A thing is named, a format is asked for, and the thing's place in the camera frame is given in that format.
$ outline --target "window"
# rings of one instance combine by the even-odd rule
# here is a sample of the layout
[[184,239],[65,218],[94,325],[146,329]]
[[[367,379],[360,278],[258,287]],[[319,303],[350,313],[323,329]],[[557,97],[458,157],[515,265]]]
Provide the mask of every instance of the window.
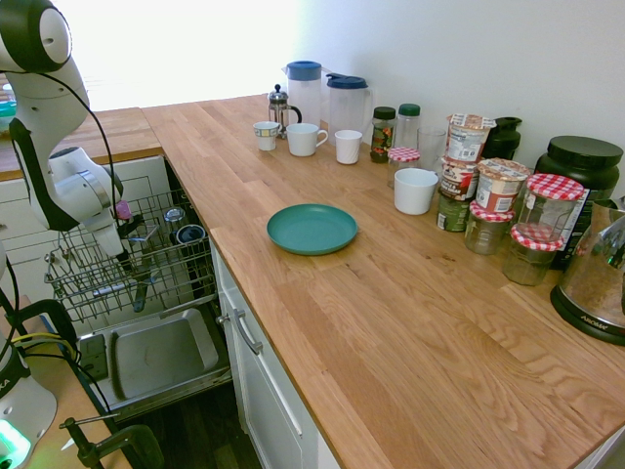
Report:
[[269,92],[292,55],[294,0],[53,0],[93,110]]

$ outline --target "dishwasher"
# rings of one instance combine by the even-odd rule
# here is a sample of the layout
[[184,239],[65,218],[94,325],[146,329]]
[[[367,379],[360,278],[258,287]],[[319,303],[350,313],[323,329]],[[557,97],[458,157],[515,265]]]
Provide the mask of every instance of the dishwasher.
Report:
[[[219,301],[210,244],[186,194],[123,203],[127,258],[109,258],[77,228],[59,234],[45,275],[78,333],[92,395],[116,421],[231,381],[214,321]],[[172,210],[199,235],[176,236],[182,230],[168,218]]]

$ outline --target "wooden floor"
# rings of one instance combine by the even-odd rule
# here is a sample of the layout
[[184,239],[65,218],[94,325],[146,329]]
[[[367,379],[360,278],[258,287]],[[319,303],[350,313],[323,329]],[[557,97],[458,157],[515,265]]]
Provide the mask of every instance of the wooden floor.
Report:
[[238,421],[232,384],[119,424],[152,429],[165,469],[262,469]]

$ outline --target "dishwasher rack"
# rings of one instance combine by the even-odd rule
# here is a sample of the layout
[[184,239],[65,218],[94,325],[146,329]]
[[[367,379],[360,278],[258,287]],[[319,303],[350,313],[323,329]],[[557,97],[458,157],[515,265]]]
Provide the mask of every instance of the dishwasher rack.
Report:
[[55,249],[46,256],[45,281],[73,321],[129,309],[142,315],[162,313],[215,295],[208,238],[179,244],[164,219],[167,210],[181,207],[189,223],[198,223],[185,193],[127,202],[133,218],[141,215],[144,220],[122,239],[127,261],[108,257],[82,227],[59,233]]

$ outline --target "teal plate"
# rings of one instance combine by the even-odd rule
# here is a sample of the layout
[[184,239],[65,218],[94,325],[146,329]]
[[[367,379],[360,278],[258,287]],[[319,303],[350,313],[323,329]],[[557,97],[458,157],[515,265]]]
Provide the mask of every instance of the teal plate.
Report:
[[320,256],[347,246],[358,232],[352,215],[330,205],[304,203],[280,210],[267,223],[271,240],[282,249]]

